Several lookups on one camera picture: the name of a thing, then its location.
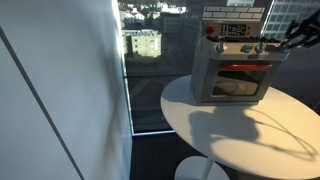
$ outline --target floor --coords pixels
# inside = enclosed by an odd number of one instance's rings
[[[178,164],[189,156],[203,156],[178,135],[133,137],[131,180],[173,180]],[[270,180],[238,172],[219,164],[230,180]]]

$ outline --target white wall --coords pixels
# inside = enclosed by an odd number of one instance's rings
[[[118,38],[121,33],[116,1],[0,0],[0,26],[85,179],[129,179],[131,133],[120,64],[121,41]],[[9,82],[21,86],[21,82],[8,79],[4,86]],[[1,97],[6,95],[11,101],[10,98],[25,91],[28,90],[20,88],[9,95],[0,92]],[[15,112],[26,113],[23,107],[17,107]],[[2,119],[18,123],[22,117],[1,113],[0,118],[1,126],[8,126]],[[44,128],[34,122],[35,119],[27,119],[33,122],[30,128]],[[1,134],[1,141],[4,138],[21,148],[21,140],[11,136],[24,128],[19,126],[6,131],[5,136]],[[61,149],[59,143],[47,140],[50,146]],[[32,139],[26,142],[39,151],[42,146],[47,147]],[[29,150],[16,151],[19,154]],[[42,153],[50,157],[47,161],[64,160],[58,153]],[[49,162],[43,164],[40,156],[35,161],[49,169],[53,166]],[[0,179],[7,179],[3,177],[19,173],[22,167],[28,166],[22,163],[20,169],[12,169],[4,161],[0,161],[0,165],[4,167],[0,170]],[[34,179],[36,173],[39,173],[36,168],[30,168],[30,176],[24,179]]]

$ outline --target oven door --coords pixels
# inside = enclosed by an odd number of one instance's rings
[[[201,99],[204,103],[258,102],[263,99],[280,64],[281,61],[266,60],[211,60]]]

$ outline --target oven handle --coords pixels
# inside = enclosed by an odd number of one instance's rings
[[[269,69],[272,67],[271,64],[220,64],[220,67],[223,69],[231,69],[231,70],[259,70],[259,69]]]

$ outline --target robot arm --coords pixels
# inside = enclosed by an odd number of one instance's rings
[[[296,37],[303,35],[302,40],[290,44]],[[286,39],[281,43],[281,47],[292,49],[298,46],[309,48],[320,42],[320,9],[312,14],[302,23],[293,20],[286,31]]]

